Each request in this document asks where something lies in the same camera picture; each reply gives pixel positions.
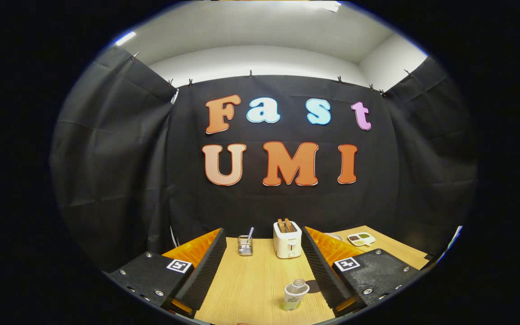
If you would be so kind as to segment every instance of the ceiling light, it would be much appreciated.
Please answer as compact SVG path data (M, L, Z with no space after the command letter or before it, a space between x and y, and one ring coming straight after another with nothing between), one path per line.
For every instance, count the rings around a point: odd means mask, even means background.
M123 43L126 43L129 39L131 39L134 36L136 36L135 32L129 32L126 35L124 35L124 37L118 39L116 42L116 45L118 45L118 46L122 45Z
M306 4L312 7L324 8L331 12L337 12L341 3L338 1L307 1Z

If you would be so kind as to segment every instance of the clear lid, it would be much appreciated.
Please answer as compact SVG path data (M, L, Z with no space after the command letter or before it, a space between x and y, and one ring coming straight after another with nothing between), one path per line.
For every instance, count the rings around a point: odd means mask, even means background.
M292 283L292 286L294 286L296 288L302 288L305 284L306 284L306 282L304 281L304 279L296 279Z

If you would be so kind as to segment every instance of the white wall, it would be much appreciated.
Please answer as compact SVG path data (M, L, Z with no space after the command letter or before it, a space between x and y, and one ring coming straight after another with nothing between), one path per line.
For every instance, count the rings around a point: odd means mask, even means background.
M367 55L359 67L374 89L386 91L408 75L404 70L412 72L425 58L421 49L395 33Z
M228 46L182 54L150 66L172 86L205 80L260 74L286 74L338 80L367 86L360 68L324 54L280 46Z
M307 50L280 46L228 46L182 54L152 64L150 68L180 87L233 76L286 74L337 80L374 89L389 90L427 58L417 46L398 34L389 37L360 64Z

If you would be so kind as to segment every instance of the light blue letter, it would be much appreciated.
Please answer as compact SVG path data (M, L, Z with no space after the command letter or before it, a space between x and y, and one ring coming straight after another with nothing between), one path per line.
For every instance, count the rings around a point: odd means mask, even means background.
M266 121L268 123L276 123L280 120L278 114L278 103L272 98L260 97L250 102L250 107L253 107L246 114L248 121L252 123L260 123Z
M324 99L309 99L306 101L306 109L310 112L308 122L312 124L328 124L330 122L330 104Z

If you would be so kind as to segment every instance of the white ceiling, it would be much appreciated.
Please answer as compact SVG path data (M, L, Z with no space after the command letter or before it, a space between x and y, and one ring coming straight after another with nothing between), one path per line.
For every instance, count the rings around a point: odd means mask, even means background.
M152 65L215 47L271 45L326 54L359 64L394 34L374 19L342 5L334 13L305 1L184 1L146 24L122 45Z

